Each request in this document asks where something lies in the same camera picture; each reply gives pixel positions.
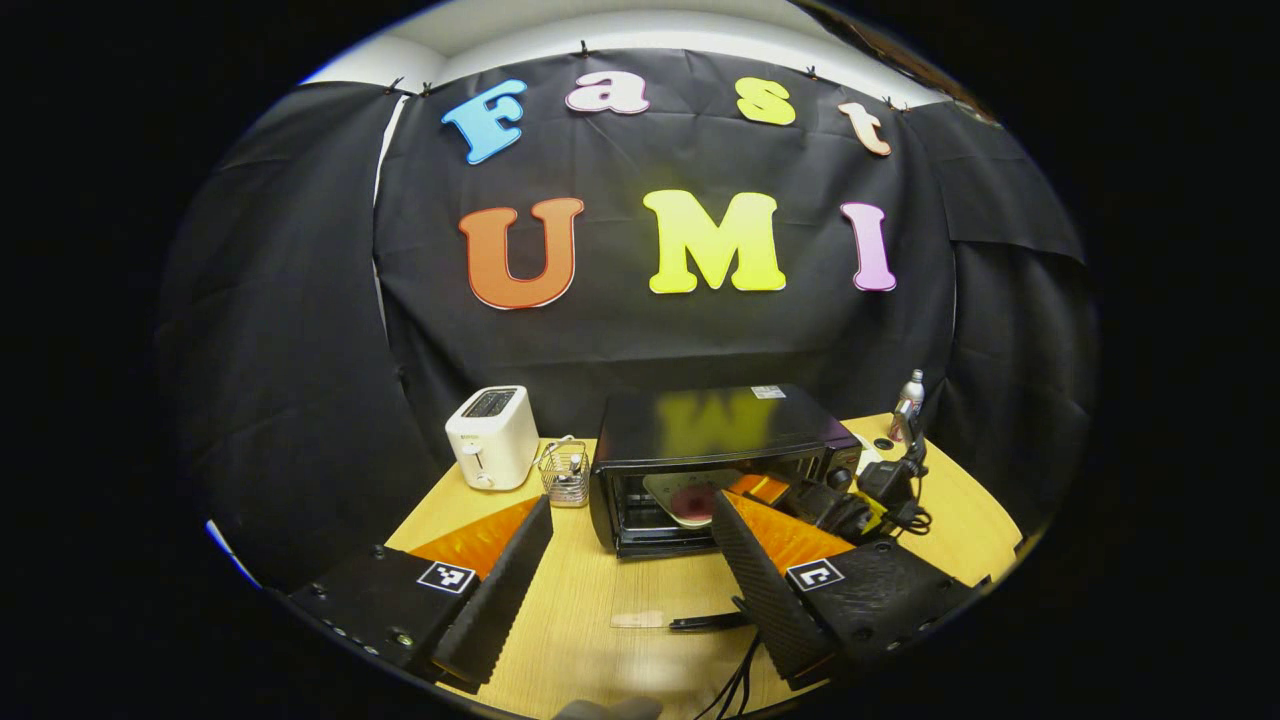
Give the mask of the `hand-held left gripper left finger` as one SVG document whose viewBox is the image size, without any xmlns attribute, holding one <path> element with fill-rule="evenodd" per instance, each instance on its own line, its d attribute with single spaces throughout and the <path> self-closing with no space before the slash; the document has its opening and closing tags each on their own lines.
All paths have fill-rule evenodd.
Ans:
<svg viewBox="0 0 1280 720">
<path fill-rule="evenodd" d="M 492 679 L 553 532 L 540 495 L 411 551 L 374 544 L 288 598 L 356 650 L 475 693 Z"/>
</svg>

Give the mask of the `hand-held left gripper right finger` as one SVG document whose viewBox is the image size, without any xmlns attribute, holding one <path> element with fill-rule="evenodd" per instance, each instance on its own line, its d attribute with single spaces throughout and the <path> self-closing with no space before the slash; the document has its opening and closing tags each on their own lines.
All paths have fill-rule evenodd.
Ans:
<svg viewBox="0 0 1280 720">
<path fill-rule="evenodd" d="M 794 691 L 888 664 L 988 584 L 961 582 L 895 538 L 852 546 L 726 491 L 714 497 L 710 529 L 742 610 Z"/>
</svg>

